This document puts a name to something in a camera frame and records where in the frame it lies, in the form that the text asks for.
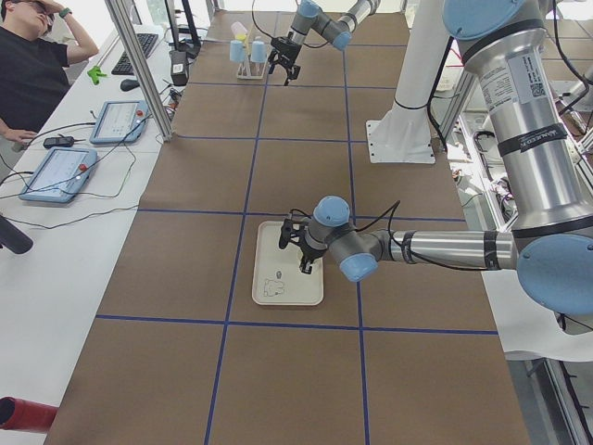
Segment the operator left hand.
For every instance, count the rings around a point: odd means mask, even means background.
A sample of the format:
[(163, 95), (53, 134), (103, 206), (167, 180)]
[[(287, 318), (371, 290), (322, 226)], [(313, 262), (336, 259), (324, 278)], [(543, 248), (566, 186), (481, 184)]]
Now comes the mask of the operator left hand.
[(37, 133), (27, 130), (8, 129), (3, 133), (3, 136), (5, 137), (5, 139), (9, 141), (22, 145), (27, 145), (35, 139)]

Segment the operator right hand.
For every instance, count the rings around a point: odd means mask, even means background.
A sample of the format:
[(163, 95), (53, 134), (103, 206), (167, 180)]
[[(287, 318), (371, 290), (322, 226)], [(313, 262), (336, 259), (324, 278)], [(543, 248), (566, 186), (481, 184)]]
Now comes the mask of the operator right hand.
[(39, 0), (39, 2), (44, 5), (44, 10), (47, 14), (59, 14), (65, 9), (63, 5), (55, 0)]

